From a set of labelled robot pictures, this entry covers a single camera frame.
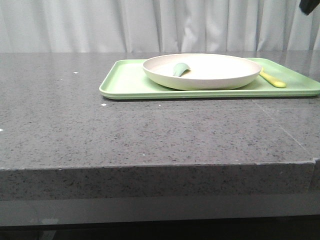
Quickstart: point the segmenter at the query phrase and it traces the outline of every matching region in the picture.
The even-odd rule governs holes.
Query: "green tray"
[[[311,97],[320,94],[320,82],[268,59],[248,59],[259,63],[266,73],[286,82],[287,87],[274,87],[258,76],[250,84],[233,90],[176,90],[150,80],[143,71],[145,59],[127,59],[115,62],[99,90],[104,97],[116,100]]]

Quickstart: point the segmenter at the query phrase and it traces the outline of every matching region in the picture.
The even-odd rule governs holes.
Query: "white curtain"
[[[0,52],[320,50],[300,0],[0,0]]]

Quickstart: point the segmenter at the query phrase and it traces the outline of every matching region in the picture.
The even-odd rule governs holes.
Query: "dark object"
[[[320,0],[301,0],[299,7],[304,14],[309,15],[319,3]]]

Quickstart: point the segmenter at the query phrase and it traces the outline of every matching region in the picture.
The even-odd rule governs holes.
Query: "countertop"
[[[266,58],[320,81],[320,51]],[[0,53],[0,199],[320,190],[320,98],[104,98],[115,61],[167,53]]]

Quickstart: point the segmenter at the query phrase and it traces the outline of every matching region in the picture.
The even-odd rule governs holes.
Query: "green spoon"
[[[183,74],[189,71],[190,71],[190,67],[187,64],[180,62],[173,67],[173,76],[181,77]]]

